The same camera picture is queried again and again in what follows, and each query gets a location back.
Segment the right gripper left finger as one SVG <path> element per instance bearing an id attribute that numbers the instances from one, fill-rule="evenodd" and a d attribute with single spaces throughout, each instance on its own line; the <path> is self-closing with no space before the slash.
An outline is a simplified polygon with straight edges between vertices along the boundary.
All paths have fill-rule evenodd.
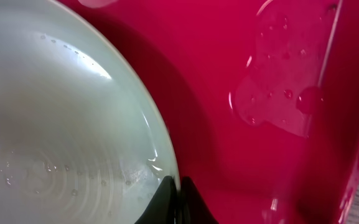
<path id="1" fill-rule="evenodd" d="M 135 224 L 174 224 L 176 201 L 177 189 L 174 179 L 165 176 Z"/>

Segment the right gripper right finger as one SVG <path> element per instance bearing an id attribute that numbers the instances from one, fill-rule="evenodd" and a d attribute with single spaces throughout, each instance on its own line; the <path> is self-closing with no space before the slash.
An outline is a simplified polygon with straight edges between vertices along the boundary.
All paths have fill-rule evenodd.
<path id="1" fill-rule="evenodd" d="M 179 193 L 180 224 L 218 224 L 190 177 L 183 177 Z"/>

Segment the light blue plate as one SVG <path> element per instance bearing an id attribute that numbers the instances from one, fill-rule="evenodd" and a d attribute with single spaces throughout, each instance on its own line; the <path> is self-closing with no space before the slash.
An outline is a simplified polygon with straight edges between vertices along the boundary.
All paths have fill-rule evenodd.
<path id="1" fill-rule="evenodd" d="M 162 117 L 123 56 L 57 1 L 0 1 L 0 223 L 135 223 L 165 176 Z"/>
<path id="2" fill-rule="evenodd" d="M 80 4 L 89 8 L 101 8 L 117 1 L 118 0 L 78 0 Z"/>

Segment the red plastic tray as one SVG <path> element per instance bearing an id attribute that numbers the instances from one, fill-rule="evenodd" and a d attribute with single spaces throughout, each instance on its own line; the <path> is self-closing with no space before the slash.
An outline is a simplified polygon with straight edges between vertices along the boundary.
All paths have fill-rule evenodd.
<path id="1" fill-rule="evenodd" d="M 135 69 L 218 223 L 345 223 L 359 183 L 359 1 L 65 5 Z"/>

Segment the light blue plate top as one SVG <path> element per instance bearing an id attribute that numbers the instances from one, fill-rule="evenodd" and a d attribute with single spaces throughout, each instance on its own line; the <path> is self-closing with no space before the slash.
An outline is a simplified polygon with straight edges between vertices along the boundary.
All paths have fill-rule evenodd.
<path id="1" fill-rule="evenodd" d="M 80 4 L 89 8 L 101 8 L 117 1 L 118 0 L 78 0 Z"/>

